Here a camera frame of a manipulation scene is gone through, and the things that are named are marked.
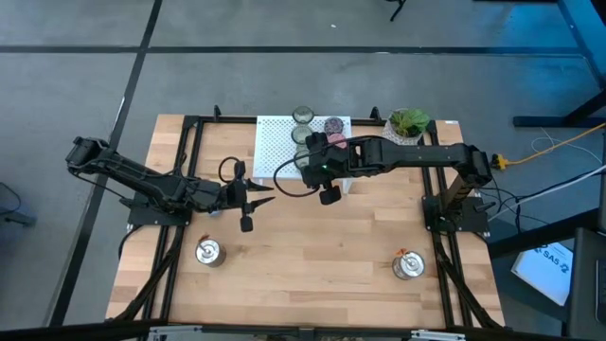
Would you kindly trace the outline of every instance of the potted plant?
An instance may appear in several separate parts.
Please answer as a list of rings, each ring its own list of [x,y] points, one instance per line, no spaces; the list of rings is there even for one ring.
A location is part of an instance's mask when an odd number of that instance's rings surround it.
[[[416,145],[425,132],[430,118],[420,109],[398,109],[383,128],[383,137],[398,145]]]

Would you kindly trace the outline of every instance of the green plant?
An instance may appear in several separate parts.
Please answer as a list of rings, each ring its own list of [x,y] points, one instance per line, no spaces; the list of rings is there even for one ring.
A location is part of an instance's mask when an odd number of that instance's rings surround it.
[[[414,137],[422,134],[430,118],[420,109],[401,109],[392,112],[389,122],[396,134]]]

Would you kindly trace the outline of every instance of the white cable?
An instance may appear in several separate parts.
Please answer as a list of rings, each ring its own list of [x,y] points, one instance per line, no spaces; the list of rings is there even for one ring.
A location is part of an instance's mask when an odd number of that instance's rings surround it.
[[[594,171],[592,171],[592,172],[590,172],[590,173],[587,173],[587,174],[585,174],[585,175],[581,176],[579,179],[577,179],[577,180],[575,180],[575,181],[571,181],[571,182],[569,182],[569,183],[567,183],[567,184],[562,184],[562,185],[560,185],[560,186],[557,186],[556,188],[552,188],[552,189],[550,189],[550,190],[546,190],[546,191],[544,191],[544,192],[542,192],[542,193],[539,193],[539,194],[536,194],[536,195],[533,195],[533,196],[527,197],[527,198],[525,198],[525,199],[522,199],[522,200],[520,200],[518,203],[516,203],[515,205],[512,205],[512,206],[511,206],[511,208],[515,208],[515,207],[517,207],[517,206],[519,206],[519,205],[521,205],[521,204],[523,204],[523,203],[527,203],[527,202],[529,202],[529,201],[531,201],[531,200],[534,200],[534,199],[540,198],[540,197],[542,197],[542,196],[544,196],[544,195],[546,195],[546,194],[553,193],[553,192],[555,192],[556,190],[560,190],[560,189],[563,189],[563,188],[567,188],[567,187],[569,187],[569,186],[573,186],[573,185],[575,185],[576,183],[581,182],[581,181],[583,181],[583,180],[587,179],[588,177],[593,176],[594,174],[599,173],[599,172],[601,172],[601,171],[603,171],[603,170],[605,170],[605,169],[606,169],[606,165],[604,165],[604,166],[602,166],[602,167],[598,168],[597,170],[594,170]],[[501,214],[503,214],[503,213],[505,213],[505,212],[507,212],[507,211],[506,211],[506,210],[502,210],[502,211],[500,211],[499,213],[496,213],[495,215],[493,215],[492,217],[490,217],[489,222],[491,222],[492,220],[494,220],[494,218],[496,218],[496,217],[500,216]]]
[[[548,139],[548,140],[549,140],[549,142],[551,142],[551,147],[554,147],[554,146],[556,145],[556,143],[555,143],[555,142],[558,142],[558,143],[562,142],[562,141],[561,141],[560,139],[558,139],[558,138],[553,138],[553,137],[551,137],[551,136],[550,136],[550,135],[547,133],[547,131],[546,131],[545,129],[543,129],[543,127],[541,128],[541,130],[543,131],[543,133],[545,133],[545,135],[546,135],[547,137],[537,137],[537,138],[533,139],[533,140],[532,140],[532,142],[530,142],[530,147],[531,147],[531,148],[532,148],[532,150],[533,150],[533,151],[535,151],[536,153],[541,152],[541,151],[539,151],[538,149],[536,149],[536,148],[535,148],[535,146],[534,146],[534,145],[535,145],[535,143],[536,143],[537,141],[539,141],[539,140],[546,140],[546,139]],[[589,150],[587,150],[587,149],[585,149],[585,148],[582,148],[582,147],[576,146],[576,145],[574,145],[574,144],[572,144],[572,143],[566,143],[566,146],[569,146],[569,147],[572,147],[572,148],[578,149],[578,150],[580,150],[580,151],[584,151],[584,152],[586,152],[586,153],[588,153],[588,154],[592,155],[592,156],[593,156],[593,157],[594,157],[594,158],[597,160],[597,162],[599,162],[599,164],[600,164],[600,165],[602,164],[602,160],[601,160],[599,157],[597,157],[597,156],[596,156],[594,153],[592,153],[591,151],[589,151]]]

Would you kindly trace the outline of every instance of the wooden table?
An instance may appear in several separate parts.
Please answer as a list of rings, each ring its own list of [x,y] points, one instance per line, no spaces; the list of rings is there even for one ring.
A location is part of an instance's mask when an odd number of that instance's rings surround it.
[[[180,115],[158,117],[148,167],[161,172],[172,169],[182,121]],[[437,129],[440,144],[462,141],[455,121],[438,121]],[[236,156],[246,161],[250,176],[255,130],[254,124],[205,124],[196,175],[219,181],[221,160]],[[380,134],[379,127],[353,127],[353,135]],[[454,170],[446,170],[449,183],[455,176]],[[437,188],[436,178],[433,183]],[[300,182],[284,187],[292,192],[306,190]],[[252,215],[255,230],[250,233],[240,231],[239,210],[224,211],[219,217],[194,214],[184,237],[169,322],[444,327],[431,236],[421,212],[420,169],[355,179],[349,195],[331,206],[320,205],[317,195],[295,199],[277,190],[250,197],[271,195],[276,199]],[[148,279],[158,231],[158,226],[144,226],[126,242],[108,317],[121,313]],[[219,268],[206,267],[194,257],[197,241],[205,233],[227,250]],[[471,233],[457,237],[467,284],[490,316],[503,324],[486,245]],[[393,275],[391,261],[400,248],[423,256],[424,275],[408,281]],[[456,290],[450,284],[454,320],[461,324]],[[163,293],[161,282],[153,317],[159,316]]]

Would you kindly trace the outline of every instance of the black floor stripe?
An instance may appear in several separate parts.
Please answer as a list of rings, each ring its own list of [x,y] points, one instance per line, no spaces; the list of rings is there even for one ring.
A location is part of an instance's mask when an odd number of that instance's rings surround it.
[[[0,45],[0,53],[137,53],[139,46],[110,45]]]
[[[591,52],[589,47],[587,47],[585,40],[583,39],[579,29],[577,28],[577,24],[575,23],[574,19],[572,18],[572,15],[570,14],[570,10],[568,10],[568,7],[566,6],[563,0],[558,2],[558,6],[560,7],[561,16],[564,18],[564,21],[570,28],[570,32],[572,33],[573,38],[579,46],[580,53],[583,55],[583,57],[585,57],[585,61],[587,61],[587,66],[589,66],[589,70],[591,71],[592,76],[594,76],[594,78],[596,79],[596,82],[599,85],[600,89],[605,88],[606,80],[604,79],[604,76],[599,72],[599,68],[597,67],[596,61],[594,60],[594,54]]]
[[[131,76],[129,77],[129,81],[124,91],[123,102],[118,112],[116,124],[114,125],[114,129],[110,135],[109,142],[110,147],[112,148],[117,147],[122,136],[122,131],[124,130],[124,125],[126,123],[126,117],[129,114],[131,103],[133,102],[134,90],[139,81],[141,69],[143,68],[143,62],[145,61],[145,49],[149,46],[161,7],[162,0],[155,0],[153,7],[151,8],[150,19],[146,26],[143,39],[141,40],[141,46],[138,48],[138,53],[134,60]],[[97,184],[105,186],[107,180],[107,177],[100,176],[97,180]],[[102,199],[102,188],[95,186],[93,188],[93,195],[90,197],[86,211],[83,213],[79,233],[76,237],[76,246],[69,260],[69,265],[67,267],[65,277],[63,278],[59,295],[57,296],[57,303],[50,317],[50,326],[61,326],[65,320],[67,310],[69,309],[69,302],[78,281],[78,274],[80,273],[80,268],[84,261],[84,256],[86,255],[86,248],[93,234],[93,227],[95,226],[95,220],[97,219],[98,210],[101,206]]]
[[[389,53],[578,56],[576,47],[418,46],[152,46],[147,53]]]

